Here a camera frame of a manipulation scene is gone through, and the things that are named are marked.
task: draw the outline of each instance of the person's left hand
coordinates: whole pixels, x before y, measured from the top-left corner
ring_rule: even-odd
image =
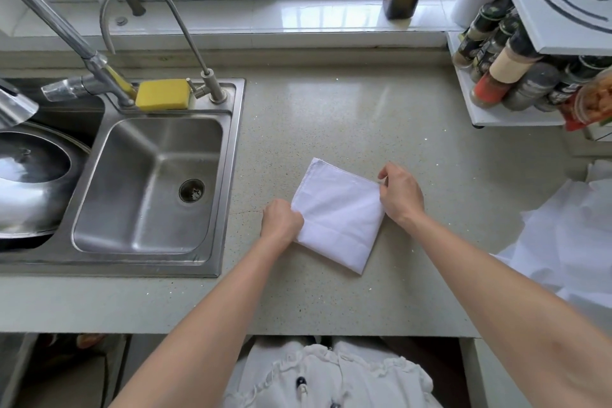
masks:
[[[302,230],[304,218],[291,204],[283,199],[274,199],[264,208],[261,219],[261,237],[274,239],[287,247]]]

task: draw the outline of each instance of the sink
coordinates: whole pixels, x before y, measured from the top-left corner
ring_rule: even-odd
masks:
[[[119,112],[105,95],[42,102],[33,119],[87,139],[91,154],[57,231],[0,252],[0,273],[218,276],[245,80],[220,83],[226,102],[202,97],[192,110]]]
[[[220,118],[117,123],[76,219],[75,246],[86,252],[179,254],[200,245],[214,228],[213,195],[223,176]]]

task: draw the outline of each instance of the hand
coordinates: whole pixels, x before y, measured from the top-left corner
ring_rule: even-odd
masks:
[[[274,199],[264,208],[261,219],[261,237],[281,242],[283,249],[295,240],[302,230],[304,218],[291,204],[283,199]]]
[[[380,170],[378,178],[386,178],[381,184],[381,203],[389,218],[407,229],[406,223],[425,214],[423,192],[407,170],[389,162]]]

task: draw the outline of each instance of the window sill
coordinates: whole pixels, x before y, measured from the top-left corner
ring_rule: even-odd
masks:
[[[445,32],[461,28],[450,20],[455,0],[421,0],[410,20],[385,18],[382,0],[232,0],[178,2],[199,48],[443,47]],[[96,48],[104,50],[97,3],[59,3],[57,10]],[[147,14],[131,15],[126,4],[111,11],[117,50],[187,48],[163,2],[148,2]],[[128,18],[124,26],[115,19]],[[69,50],[32,11],[11,35],[0,34],[0,50]]]

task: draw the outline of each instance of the person's right forearm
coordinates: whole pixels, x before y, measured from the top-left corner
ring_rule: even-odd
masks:
[[[425,213],[400,221],[536,407],[610,406],[612,344],[557,296]]]

